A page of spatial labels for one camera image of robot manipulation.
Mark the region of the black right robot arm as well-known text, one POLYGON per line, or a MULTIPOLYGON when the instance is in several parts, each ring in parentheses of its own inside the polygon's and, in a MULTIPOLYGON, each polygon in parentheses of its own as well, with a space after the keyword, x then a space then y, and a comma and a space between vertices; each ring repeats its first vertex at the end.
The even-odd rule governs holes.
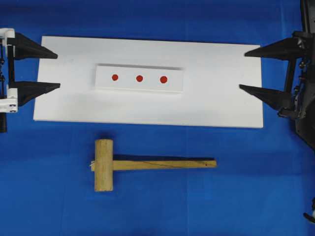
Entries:
POLYGON ((302 31, 290 38, 245 53, 247 57, 272 58, 288 62, 284 90, 240 85, 239 88, 260 99, 295 121, 296 134, 315 147, 315 2, 300 2, 302 31))

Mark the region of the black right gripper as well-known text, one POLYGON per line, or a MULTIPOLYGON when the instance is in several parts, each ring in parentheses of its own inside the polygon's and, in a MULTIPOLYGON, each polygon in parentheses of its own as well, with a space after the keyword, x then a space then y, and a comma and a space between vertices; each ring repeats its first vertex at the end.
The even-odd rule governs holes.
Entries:
POLYGON ((299 84, 294 87, 293 95, 280 90, 246 85, 239 85, 239 88, 278 111, 278 116, 294 120, 296 134, 306 143, 313 143, 315 141, 315 35, 295 31, 292 38, 248 51, 244 56, 272 59, 301 58, 299 84))

